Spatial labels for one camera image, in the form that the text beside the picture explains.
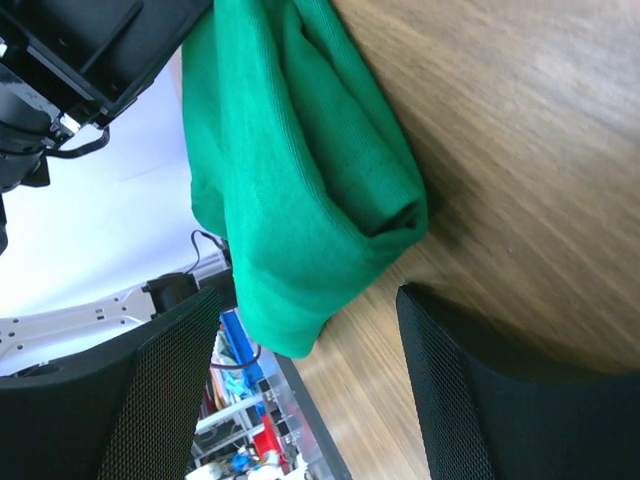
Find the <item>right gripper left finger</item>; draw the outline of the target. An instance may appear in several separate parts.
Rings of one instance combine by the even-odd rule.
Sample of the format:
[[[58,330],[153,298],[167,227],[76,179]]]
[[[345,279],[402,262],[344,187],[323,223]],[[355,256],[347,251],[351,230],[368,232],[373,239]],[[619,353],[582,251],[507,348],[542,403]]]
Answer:
[[[3,377],[2,478],[184,478],[220,313],[207,288],[91,349]]]

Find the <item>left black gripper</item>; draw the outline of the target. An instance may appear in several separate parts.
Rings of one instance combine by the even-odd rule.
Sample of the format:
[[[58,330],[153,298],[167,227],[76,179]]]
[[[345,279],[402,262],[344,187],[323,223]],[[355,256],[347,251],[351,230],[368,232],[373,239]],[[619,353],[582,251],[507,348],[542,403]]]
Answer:
[[[1,4],[1,187],[49,183],[48,158],[103,148],[207,0]]]

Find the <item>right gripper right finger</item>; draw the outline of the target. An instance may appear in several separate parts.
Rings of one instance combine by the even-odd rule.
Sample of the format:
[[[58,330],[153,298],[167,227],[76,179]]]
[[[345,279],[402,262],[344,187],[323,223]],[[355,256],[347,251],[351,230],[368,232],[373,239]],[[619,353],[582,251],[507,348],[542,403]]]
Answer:
[[[435,479],[635,479],[639,375],[554,360],[416,283],[396,295]]]

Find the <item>green t shirt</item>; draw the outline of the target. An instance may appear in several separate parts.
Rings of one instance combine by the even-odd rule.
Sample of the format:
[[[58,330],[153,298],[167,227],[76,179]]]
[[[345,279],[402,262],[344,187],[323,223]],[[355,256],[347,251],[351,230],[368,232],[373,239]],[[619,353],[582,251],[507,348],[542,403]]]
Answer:
[[[197,221],[259,345],[307,356],[428,228],[417,162],[328,1],[217,1],[182,47]]]

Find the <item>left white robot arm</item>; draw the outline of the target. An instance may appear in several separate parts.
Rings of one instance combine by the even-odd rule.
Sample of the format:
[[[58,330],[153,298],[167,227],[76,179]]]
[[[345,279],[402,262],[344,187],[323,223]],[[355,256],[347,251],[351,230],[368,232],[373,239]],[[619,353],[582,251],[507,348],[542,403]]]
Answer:
[[[189,260],[180,47],[208,1],[1,5],[1,371],[155,313]]]

